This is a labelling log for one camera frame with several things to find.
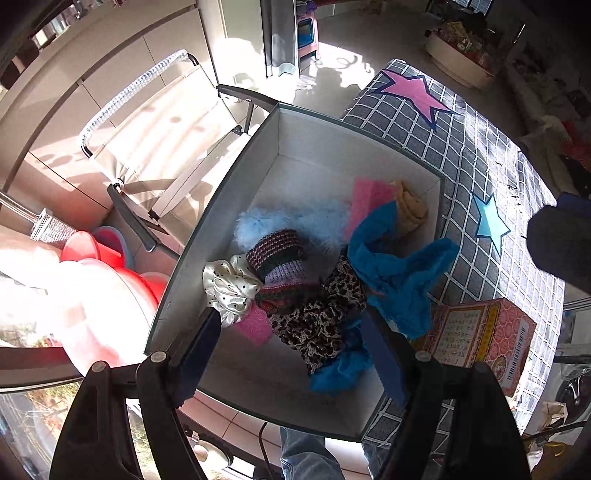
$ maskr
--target checkered tablecloth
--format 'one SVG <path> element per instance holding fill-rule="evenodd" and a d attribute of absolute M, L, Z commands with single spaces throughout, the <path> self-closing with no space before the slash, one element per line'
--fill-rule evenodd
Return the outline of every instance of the checkered tablecloth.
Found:
<path fill-rule="evenodd" d="M 562 318 L 564 282 L 538 270 L 525 245 L 529 218 L 543 205 L 555 205 L 554 197 L 517 145 L 458 94 L 402 60 L 386 68 L 407 77 L 424 75 L 430 93 L 457 115 L 437 112 L 433 131 L 409 101 L 372 93 L 387 82 L 379 73 L 342 119 L 412 151 L 446 177 L 437 234 L 454 240 L 460 254 L 431 298 L 454 305 L 506 297 L 537 323 L 514 397 L 515 420 L 523 431 L 548 378 Z M 499 216 L 511 229 L 500 256 L 489 238 L 475 238 L 480 215 L 472 192 L 484 201 L 494 194 Z M 387 400 L 365 440 L 389 447 L 401 413 Z M 452 413 L 452 404 L 442 405 L 436 452 L 445 450 Z"/>

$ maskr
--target box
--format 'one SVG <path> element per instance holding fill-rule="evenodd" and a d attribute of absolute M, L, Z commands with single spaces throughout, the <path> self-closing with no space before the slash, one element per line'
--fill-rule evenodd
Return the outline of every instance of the box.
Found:
<path fill-rule="evenodd" d="M 535 322 L 507 299 L 433 309 L 434 327 L 423 349 L 442 364 L 492 368 L 503 393 L 511 397 L 523 371 Z"/>
<path fill-rule="evenodd" d="M 404 238 L 397 254 L 433 242 L 444 192 L 439 172 L 357 127 L 279 104 L 242 150 L 195 228 L 160 303 L 147 351 L 165 349 L 197 321 L 207 305 L 205 263 L 241 253 L 232 241 L 241 212 L 350 200 L 357 177 L 404 179 L 427 202 L 427 221 Z M 350 391 L 312 392 L 298 352 L 276 336 L 255 346 L 232 327 L 223 330 L 199 390 L 271 423 L 351 442 L 361 441 L 384 394 L 373 368 Z"/>

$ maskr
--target chair backrest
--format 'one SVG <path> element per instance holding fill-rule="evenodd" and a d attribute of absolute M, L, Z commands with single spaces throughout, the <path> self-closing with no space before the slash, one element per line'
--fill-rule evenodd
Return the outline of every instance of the chair backrest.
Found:
<path fill-rule="evenodd" d="M 149 210 L 190 165 L 236 127 L 216 88 L 196 66 L 147 100 L 91 159 Z"/>

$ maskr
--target barcode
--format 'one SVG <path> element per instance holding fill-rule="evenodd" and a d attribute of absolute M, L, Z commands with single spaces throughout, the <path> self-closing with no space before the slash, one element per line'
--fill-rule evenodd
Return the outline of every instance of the barcode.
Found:
<path fill-rule="evenodd" d="M 517 346 L 515 347 L 515 353 L 513 354 L 513 359 L 511 360 L 511 366 L 509 367 L 509 373 L 507 374 L 507 380 L 513 380 L 513 375 L 515 375 L 515 370 L 517 369 L 517 364 L 519 363 L 519 358 L 521 356 L 521 348 L 523 347 L 523 341 L 525 340 L 525 334 L 527 330 L 522 325 L 519 329 L 519 338 L 517 340 Z"/>

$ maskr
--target white satin scrunchie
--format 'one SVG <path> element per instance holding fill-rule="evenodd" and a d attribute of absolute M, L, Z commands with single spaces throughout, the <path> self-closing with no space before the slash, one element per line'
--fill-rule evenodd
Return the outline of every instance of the white satin scrunchie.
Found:
<path fill-rule="evenodd" d="M 207 302 L 222 316 L 222 326 L 240 322 L 251 311 L 252 301 L 262 282 L 249 270 L 246 254 L 230 261 L 208 262 L 203 269 Z"/>

